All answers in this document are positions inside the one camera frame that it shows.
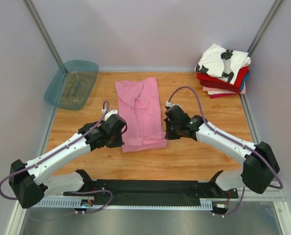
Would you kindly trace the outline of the pink t shirt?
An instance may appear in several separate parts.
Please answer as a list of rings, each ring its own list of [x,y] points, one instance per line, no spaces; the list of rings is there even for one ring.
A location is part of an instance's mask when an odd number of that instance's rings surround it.
[[[119,115],[127,123],[122,152],[166,148],[157,79],[117,81],[115,90]]]

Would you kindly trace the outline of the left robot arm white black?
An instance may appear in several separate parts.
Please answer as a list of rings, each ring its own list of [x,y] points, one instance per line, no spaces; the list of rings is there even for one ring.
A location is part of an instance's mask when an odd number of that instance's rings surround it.
[[[102,147],[121,147],[122,134],[127,130],[126,121],[118,114],[111,114],[101,123],[87,123],[67,141],[40,157],[10,166],[9,185],[22,208],[28,209],[43,198],[65,193],[66,195],[92,195],[91,177],[82,169],[71,174],[54,176],[53,173],[74,159]]]

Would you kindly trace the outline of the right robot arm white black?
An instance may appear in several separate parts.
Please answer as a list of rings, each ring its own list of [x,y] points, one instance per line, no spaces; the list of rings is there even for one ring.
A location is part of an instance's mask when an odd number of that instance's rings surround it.
[[[262,194],[279,173],[279,164],[269,144],[237,138],[199,115],[189,117],[177,104],[167,102],[165,114],[167,140],[189,138],[206,143],[241,165],[237,170],[219,171],[213,176],[209,185],[212,196],[219,198],[234,188],[248,188]]]

